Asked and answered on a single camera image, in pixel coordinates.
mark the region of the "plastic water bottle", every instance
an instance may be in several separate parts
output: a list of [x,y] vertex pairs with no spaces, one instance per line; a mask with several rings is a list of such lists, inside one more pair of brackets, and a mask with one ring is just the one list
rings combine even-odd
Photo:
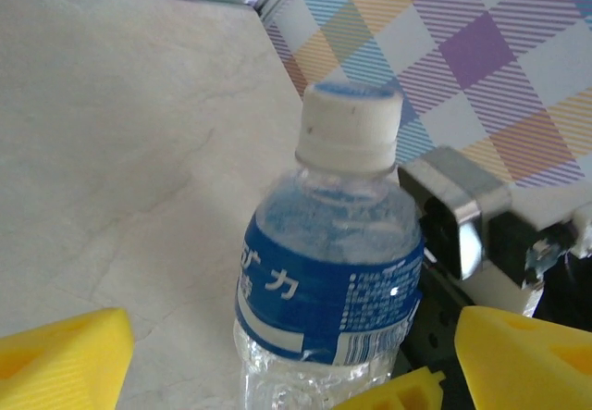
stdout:
[[390,377],[419,302],[415,204],[389,177],[401,97],[322,82],[296,157],[245,233],[236,296],[240,408],[326,409]]

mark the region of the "marble surface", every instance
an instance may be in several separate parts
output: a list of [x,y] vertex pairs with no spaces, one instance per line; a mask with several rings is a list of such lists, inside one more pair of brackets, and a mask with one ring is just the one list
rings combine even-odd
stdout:
[[123,306],[118,408],[233,408],[242,234],[292,165],[301,108],[256,14],[0,7],[0,335]]

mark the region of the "white bottle cap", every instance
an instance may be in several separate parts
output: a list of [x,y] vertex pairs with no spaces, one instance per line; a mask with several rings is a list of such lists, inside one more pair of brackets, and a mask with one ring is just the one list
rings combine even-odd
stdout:
[[395,165],[402,96],[353,83],[322,82],[304,91],[296,158],[310,168],[375,176]]

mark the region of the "blue bottle label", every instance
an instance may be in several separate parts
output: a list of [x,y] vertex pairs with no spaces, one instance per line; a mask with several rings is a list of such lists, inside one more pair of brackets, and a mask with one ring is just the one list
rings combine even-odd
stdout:
[[361,364],[406,336],[419,304],[423,255],[420,241],[410,254],[380,265],[328,263],[273,242],[253,216],[240,259],[237,319],[274,354]]

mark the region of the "yellow triangular block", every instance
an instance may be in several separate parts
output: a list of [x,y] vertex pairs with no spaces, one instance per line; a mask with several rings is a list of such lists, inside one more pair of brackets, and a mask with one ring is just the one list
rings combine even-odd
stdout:
[[444,373],[423,367],[354,396],[333,410],[440,410]]
[[477,410],[592,409],[592,333],[469,306],[454,344]]
[[0,409],[112,410],[132,352],[115,308],[0,339]]

